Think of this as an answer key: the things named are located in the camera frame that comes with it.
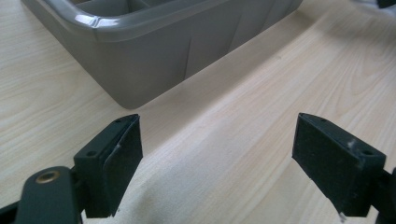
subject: plastic container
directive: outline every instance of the plastic container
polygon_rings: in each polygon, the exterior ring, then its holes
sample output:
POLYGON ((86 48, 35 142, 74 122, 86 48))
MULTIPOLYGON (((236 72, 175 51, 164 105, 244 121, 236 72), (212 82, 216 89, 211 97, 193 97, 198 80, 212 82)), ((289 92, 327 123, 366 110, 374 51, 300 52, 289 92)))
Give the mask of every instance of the plastic container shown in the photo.
POLYGON ((281 20, 302 2, 22 1, 126 108, 137 108, 176 86, 281 20))

